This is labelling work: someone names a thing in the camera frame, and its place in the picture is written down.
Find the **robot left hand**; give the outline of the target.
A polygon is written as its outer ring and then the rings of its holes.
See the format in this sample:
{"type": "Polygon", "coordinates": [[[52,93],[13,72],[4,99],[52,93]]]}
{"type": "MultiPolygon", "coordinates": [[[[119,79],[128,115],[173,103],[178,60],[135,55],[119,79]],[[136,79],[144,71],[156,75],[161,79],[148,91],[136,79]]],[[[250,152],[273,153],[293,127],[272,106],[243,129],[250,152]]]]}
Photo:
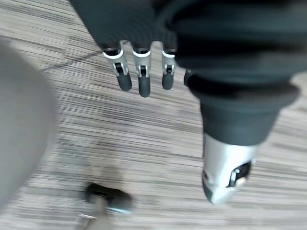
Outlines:
{"type": "Polygon", "coordinates": [[[291,78],[307,69],[304,0],[73,0],[120,88],[132,87],[122,46],[130,42],[139,94],[150,95],[151,44],[162,44],[162,87],[175,70],[200,101],[202,186],[227,202],[247,181],[280,111],[298,96],[291,78]]]}

